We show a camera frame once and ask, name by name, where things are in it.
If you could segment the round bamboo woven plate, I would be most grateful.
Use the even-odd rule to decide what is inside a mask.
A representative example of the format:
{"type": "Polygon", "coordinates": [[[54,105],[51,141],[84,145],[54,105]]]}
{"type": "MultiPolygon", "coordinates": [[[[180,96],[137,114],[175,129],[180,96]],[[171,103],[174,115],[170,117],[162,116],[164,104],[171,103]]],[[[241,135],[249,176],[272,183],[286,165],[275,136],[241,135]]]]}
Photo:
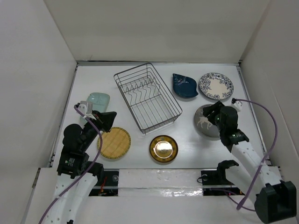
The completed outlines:
{"type": "Polygon", "coordinates": [[[130,149],[131,137],[129,133],[121,127],[112,127],[110,132],[103,132],[101,136],[103,142],[98,138],[97,149],[99,150],[100,144],[102,144],[100,154],[107,159],[119,159],[130,149]]]}

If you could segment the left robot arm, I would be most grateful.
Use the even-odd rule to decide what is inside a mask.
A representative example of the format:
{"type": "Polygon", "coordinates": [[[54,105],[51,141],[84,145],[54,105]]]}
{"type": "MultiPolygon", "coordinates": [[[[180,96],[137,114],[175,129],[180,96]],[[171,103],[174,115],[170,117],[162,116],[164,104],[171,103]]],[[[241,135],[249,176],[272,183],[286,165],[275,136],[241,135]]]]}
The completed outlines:
{"type": "Polygon", "coordinates": [[[93,111],[84,125],[70,124],[64,130],[63,149],[57,167],[53,201],[41,224],[74,224],[95,185],[104,181],[103,165],[89,160],[87,149],[102,132],[109,132],[116,112],[93,111]]]}

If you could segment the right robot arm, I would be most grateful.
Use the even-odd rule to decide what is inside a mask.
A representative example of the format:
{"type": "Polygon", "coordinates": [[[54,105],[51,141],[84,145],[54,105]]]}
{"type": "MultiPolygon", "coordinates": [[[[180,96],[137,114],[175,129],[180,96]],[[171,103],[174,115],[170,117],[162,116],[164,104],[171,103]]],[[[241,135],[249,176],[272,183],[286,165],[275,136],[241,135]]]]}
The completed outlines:
{"type": "Polygon", "coordinates": [[[230,106],[218,101],[203,108],[203,116],[219,131],[222,144],[235,157],[218,164],[217,181],[230,182],[244,198],[237,203],[237,210],[247,200],[254,205],[254,211],[264,224],[285,220],[297,215],[297,189],[291,182],[272,172],[265,160],[254,150],[249,138],[238,128],[238,112],[242,99],[232,99],[230,106]]]}

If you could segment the blue floral round plate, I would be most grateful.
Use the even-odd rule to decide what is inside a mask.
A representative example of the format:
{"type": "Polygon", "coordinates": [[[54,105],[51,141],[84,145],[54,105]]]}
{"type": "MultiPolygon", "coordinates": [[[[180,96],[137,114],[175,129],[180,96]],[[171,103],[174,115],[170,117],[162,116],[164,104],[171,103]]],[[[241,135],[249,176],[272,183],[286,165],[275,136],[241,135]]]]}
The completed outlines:
{"type": "Polygon", "coordinates": [[[210,99],[226,100],[233,95],[234,85],[227,76],[211,72],[204,74],[199,79],[199,89],[210,99]]]}

